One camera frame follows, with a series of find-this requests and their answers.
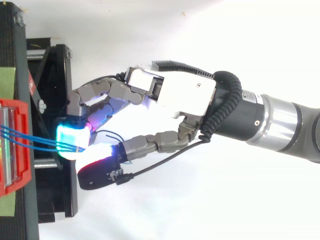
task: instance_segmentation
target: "white wall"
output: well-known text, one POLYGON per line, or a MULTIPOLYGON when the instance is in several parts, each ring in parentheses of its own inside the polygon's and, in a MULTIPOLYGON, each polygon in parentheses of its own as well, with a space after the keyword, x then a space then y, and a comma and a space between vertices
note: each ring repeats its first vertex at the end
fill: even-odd
MULTIPOLYGON (((151 60, 236 74, 242 87, 319 108, 320 3, 311 0, 16 0, 27 36, 73 51, 72 83, 151 60)), ((131 106, 105 128, 126 139, 176 130, 131 106)), ((110 141, 103 136, 100 140, 110 141)), ((166 154, 125 165, 135 172, 166 154)), ((318 240, 320 166, 213 136, 121 186, 78 190, 74 218, 42 240, 318 240)))

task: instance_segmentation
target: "blue wire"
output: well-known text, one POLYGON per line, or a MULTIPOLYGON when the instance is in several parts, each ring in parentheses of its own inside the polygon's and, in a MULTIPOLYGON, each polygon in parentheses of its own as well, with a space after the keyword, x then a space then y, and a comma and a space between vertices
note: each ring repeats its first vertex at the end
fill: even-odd
POLYGON ((25 148, 30 148, 30 149, 34 149, 34 150, 39 150, 39 151, 45 151, 45 152, 68 152, 68 153, 75 153, 75 151, 71 151, 71 150, 57 150, 57 149, 49 149, 49 148, 42 148, 42 147, 37 147, 37 146, 32 146, 32 145, 27 145, 27 144, 23 144, 21 142, 15 141, 13 139, 11 139, 10 137, 7 137, 3 134, 0 135, 2 138, 7 139, 11 142, 13 142, 14 144, 20 145, 22 147, 25 148))
POLYGON ((40 140, 32 140, 28 137, 24 137, 24 136, 20 136, 20 135, 16 135, 14 133, 9 133, 7 131, 3 131, 3 130, 0 130, 0 132, 2 134, 5 134, 5 135, 9 135, 9 136, 12 136, 12 137, 15 137, 15 138, 22 138, 22 139, 26 139, 26 140, 29 140, 31 142, 37 142, 37 143, 40 143, 40 144, 45 144, 45 145, 48 145, 48 146, 53 146, 53 147, 60 147, 60 148, 63 148, 63 149, 66 149, 66 150, 74 150, 76 151, 77 148, 74 148, 74 147, 69 147, 69 146, 60 146, 59 144, 54 144, 54 143, 48 143, 48 142, 44 142, 44 141, 40 141, 40 140))
POLYGON ((85 150, 83 147, 77 147, 75 145, 72 145, 72 144, 69 144, 69 143, 65 143, 65 142, 60 142, 60 141, 55 141, 55 140, 51 140, 51 139, 46 139, 46 138, 42 138, 42 137, 38 137, 38 136, 31 136, 31 135, 27 135, 27 134, 24 134, 22 132, 19 132, 19 131, 16 131, 10 127, 7 127, 7 126, 3 126, 3 125, 0 125, 1 128, 5 129, 5 130, 9 130, 13 133, 16 133, 16 134, 19 134, 21 136, 24 136, 24 137, 27 137, 29 139, 35 139, 35 140, 40 140, 40 141, 47 141, 48 143, 53 143, 53 144, 61 144, 61 145, 66 145, 66 146, 69 146, 69 147, 72 147, 72 148, 78 148, 79 150, 85 150))

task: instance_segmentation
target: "green tape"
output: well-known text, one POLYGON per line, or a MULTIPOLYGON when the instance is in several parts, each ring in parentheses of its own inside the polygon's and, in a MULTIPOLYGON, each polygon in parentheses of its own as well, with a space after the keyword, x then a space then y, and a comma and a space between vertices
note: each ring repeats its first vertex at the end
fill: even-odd
POLYGON ((0 98, 13 99, 15 91, 15 67, 0 67, 0 98))
POLYGON ((0 216, 14 217, 16 205, 16 192, 0 197, 0 216))
MULTIPOLYGON (((15 67, 0 67, 0 99, 13 99, 15 92, 15 67)), ((0 216, 14 217, 16 192, 0 197, 0 216)))

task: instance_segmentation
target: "red latch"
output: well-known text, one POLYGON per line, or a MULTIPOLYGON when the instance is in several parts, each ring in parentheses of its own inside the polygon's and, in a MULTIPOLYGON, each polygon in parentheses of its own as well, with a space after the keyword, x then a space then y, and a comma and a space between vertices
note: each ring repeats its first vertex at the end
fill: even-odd
MULTIPOLYGON (((0 125, 29 134, 28 104, 19 100, 0 99, 0 125)), ((15 137, 14 140, 29 144, 27 139, 15 137)), ((0 197, 22 188, 30 180, 30 149, 0 137, 0 197)))

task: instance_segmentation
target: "blue light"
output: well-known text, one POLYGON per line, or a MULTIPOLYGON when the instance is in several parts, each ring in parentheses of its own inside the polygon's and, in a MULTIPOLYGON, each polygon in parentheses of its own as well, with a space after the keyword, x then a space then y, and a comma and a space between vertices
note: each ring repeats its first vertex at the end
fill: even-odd
MULTIPOLYGON (((82 129, 75 129, 60 124, 56 128, 56 140, 57 142, 71 144, 77 147, 86 149, 89 145, 90 130, 88 127, 82 129)), ((60 156, 68 160, 75 160, 79 155, 79 152, 58 152, 60 156)))

